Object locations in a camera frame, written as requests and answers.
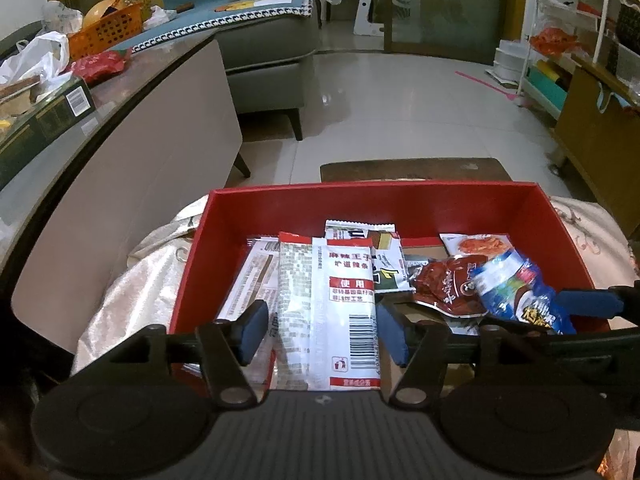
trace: teal box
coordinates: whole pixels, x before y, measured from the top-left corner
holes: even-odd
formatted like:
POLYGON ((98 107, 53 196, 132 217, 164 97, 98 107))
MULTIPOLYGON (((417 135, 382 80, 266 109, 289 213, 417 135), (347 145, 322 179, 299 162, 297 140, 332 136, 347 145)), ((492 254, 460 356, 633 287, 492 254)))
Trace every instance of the teal box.
POLYGON ((529 82, 540 90, 556 108, 562 110, 564 101, 566 100, 566 92, 564 90, 534 66, 529 69, 527 79, 529 79, 529 82))

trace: orange basket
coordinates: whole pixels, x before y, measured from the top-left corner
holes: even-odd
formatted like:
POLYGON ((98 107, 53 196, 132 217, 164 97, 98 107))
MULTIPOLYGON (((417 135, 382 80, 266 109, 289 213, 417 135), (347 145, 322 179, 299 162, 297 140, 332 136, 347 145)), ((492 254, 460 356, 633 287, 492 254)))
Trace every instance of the orange basket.
POLYGON ((69 57, 75 61, 100 54, 142 32, 142 4, 133 4, 108 14, 99 22, 69 36, 69 57))

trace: white snack package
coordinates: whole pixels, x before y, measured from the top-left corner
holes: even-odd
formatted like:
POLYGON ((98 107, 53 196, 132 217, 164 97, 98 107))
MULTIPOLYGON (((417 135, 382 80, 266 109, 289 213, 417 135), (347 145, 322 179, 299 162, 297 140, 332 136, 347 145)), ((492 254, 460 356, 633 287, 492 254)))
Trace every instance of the white snack package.
POLYGON ((373 281, 377 294, 415 289, 409 283, 400 237, 394 224, 363 224, 327 220, 325 236, 329 240, 371 238, 374 258, 373 281))
POLYGON ((441 234, 440 238, 451 256, 482 254, 492 259, 513 249, 507 235, 441 234))
MULTIPOLYGON (((248 366, 242 367, 246 380, 256 394, 263 393, 271 383, 275 362, 273 341, 277 332, 276 299, 278 297, 278 260, 280 244, 277 238, 262 237, 254 241, 236 281, 226 297, 216 319, 235 321, 255 300, 264 300, 269 307, 267 334, 248 366)), ((185 365, 200 374, 198 365, 185 365)))
POLYGON ((279 239, 277 387, 379 388, 369 241, 279 239))

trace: barcode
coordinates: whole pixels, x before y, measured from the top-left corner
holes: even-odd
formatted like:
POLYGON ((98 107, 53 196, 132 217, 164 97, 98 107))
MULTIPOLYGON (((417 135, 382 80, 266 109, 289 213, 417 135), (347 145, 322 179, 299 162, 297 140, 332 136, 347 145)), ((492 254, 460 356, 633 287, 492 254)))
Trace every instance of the barcode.
POLYGON ((351 368, 378 368, 376 319, 366 314, 349 314, 351 368))
POLYGON ((71 106, 71 111, 76 117, 82 115, 85 111, 91 108, 89 100, 86 98, 84 89, 81 86, 69 92, 66 95, 66 100, 68 101, 69 106, 71 106))

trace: dark green box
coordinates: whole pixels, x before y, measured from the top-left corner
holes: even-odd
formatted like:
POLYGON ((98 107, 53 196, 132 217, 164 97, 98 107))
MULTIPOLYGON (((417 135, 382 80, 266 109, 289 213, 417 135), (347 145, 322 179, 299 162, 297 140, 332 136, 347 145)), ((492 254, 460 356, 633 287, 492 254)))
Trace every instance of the dark green box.
POLYGON ((0 141, 0 189, 69 128, 95 112, 84 80, 73 77, 18 118, 0 141))

